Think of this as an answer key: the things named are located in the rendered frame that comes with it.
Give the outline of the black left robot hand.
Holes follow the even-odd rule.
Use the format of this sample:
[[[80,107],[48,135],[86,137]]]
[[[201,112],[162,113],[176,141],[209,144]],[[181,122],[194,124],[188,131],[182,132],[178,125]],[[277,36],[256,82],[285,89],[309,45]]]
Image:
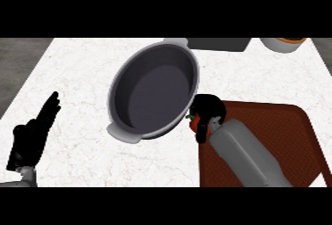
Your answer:
[[[10,171],[17,171],[18,168],[26,166],[38,166],[60,109],[60,93],[55,91],[38,117],[26,125],[17,125],[14,129],[14,147],[7,165]]]

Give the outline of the dark grey box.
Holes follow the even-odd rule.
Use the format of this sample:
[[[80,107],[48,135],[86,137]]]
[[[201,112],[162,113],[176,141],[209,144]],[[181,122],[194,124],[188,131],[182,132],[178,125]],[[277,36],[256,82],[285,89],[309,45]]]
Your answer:
[[[188,38],[191,49],[244,52],[252,38]]]

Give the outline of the grey oval pot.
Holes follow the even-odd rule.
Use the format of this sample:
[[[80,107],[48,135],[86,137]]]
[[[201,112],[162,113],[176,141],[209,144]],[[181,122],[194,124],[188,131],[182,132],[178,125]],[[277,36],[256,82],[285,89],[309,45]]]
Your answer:
[[[113,80],[110,135],[132,144],[166,135],[185,118],[198,80],[198,60],[188,39],[166,38],[142,48]]]

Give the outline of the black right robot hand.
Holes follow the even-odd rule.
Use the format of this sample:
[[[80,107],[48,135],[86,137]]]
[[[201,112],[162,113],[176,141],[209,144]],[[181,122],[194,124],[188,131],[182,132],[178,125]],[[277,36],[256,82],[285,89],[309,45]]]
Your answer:
[[[226,119],[226,105],[221,98],[212,94],[198,94],[190,107],[190,114],[200,116],[197,142],[203,144],[207,141],[207,127],[210,120],[219,118],[222,124]]]

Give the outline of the brown tray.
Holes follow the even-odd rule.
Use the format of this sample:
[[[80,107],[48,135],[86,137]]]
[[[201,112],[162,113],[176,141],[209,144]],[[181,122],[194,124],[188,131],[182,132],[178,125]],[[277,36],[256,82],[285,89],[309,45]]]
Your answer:
[[[327,185],[332,187],[332,172],[305,110],[296,105],[235,101],[223,103],[223,123],[237,119],[250,128],[274,154],[293,186],[309,187],[318,178],[324,178]],[[198,159],[201,186],[246,187],[210,145],[210,136],[198,145]]]

